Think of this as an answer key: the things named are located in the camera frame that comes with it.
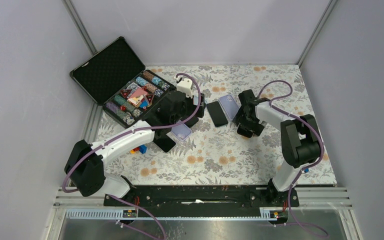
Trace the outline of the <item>black phone from blue case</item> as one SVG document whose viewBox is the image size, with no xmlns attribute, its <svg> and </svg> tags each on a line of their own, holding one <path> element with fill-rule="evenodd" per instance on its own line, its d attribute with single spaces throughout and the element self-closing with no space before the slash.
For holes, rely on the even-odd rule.
<svg viewBox="0 0 384 240">
<path fill-rule="evenodd" d="M 199 118 L 194 116 L 192 117 L 190 120 L 186 121 L 184 124 L 188 127 L 188 128 L 192 128 L 197 122 L 199 121 Z"/>
</svg>

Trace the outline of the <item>black phone without case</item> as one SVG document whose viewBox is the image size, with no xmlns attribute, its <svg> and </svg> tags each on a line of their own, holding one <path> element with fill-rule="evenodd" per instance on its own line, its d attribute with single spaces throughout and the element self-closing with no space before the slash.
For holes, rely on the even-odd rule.
<svg viewBox="0 0 384 240">
<path fill-rule="evenodd" d="M 254 136 L 254 133 L 253 133 L 252 130 L 249 130 L 249 129 L 247 129 L 247 128 L 241 126 L 241 125 L 237 128 L 236 132 L 237 132 L 239 135 L 241 135 L 241 136 L 243 136 L 243 137 L 246 137 L 246 138 L 248 138 L 248 139 Z"/>
</svg>

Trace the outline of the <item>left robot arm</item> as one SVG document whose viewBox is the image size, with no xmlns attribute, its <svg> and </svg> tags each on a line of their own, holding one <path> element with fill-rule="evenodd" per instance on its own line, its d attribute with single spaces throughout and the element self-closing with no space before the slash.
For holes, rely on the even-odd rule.
<svg viewBox="0 0 384 240">
<path fill-rule="evenodd" d="M 167 134 L 195 119 L 200 103 L 200 99 L 195 102 L 193 96 L 172 90 L 146 111 L 144 120 L 138 120 L 119 134 L 93 143 L 78 141 L 64 167 L 62 190 L 70 193 L 67 182 L 71 181 L 84 197 L 103 193 L 116 197 L 124 206 L 132 204 L 135 192 L 130 182 L 121 175 L 106 172 L 106 167 L 121 155 L 151 142 L 167 153 L 176 144 Z"/>
</svg>

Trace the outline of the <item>lilac phone case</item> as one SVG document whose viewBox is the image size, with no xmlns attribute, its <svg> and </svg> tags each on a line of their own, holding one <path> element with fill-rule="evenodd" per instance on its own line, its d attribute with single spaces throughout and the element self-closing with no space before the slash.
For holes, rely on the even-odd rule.
<svg viewBox="0 0 384 240">
<path fill-rule="evenodd" d="M 190 137 L 191 134 L 192 130 L 186 124 L 182 123 L 172 127 L 167 135 L 175 141 L 184 142 Z"/>
<path fill-rule="evenodd" d="M 227 118 L 232 121 L 240 109 L 234 97 L 231 94 L 227 94 L 221 96 L 218 101 L 227 115 Z"/>
</svg>

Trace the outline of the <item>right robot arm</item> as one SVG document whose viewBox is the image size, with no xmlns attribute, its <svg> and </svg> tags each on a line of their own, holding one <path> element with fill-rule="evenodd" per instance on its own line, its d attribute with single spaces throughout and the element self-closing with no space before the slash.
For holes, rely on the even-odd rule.
<svg viewBox="0 0 384 240">
<path fill-rule="evenodd" d="M 253 91 L 244 90 L 238 95 L 241 106 L 233 118 L 237 133 L 251 138 L 259 136 L 266 125 L 280 132 L 281 152 L 284 161 L 281 169 L 269 181 L 267 201 L 281 205 L 286 191 L 298 180 L 304 169 L 323 156 L 323 143 L 314 116 L 295 116 L 277 109 L 269 99 L 257 98 Z"/>
</svg>

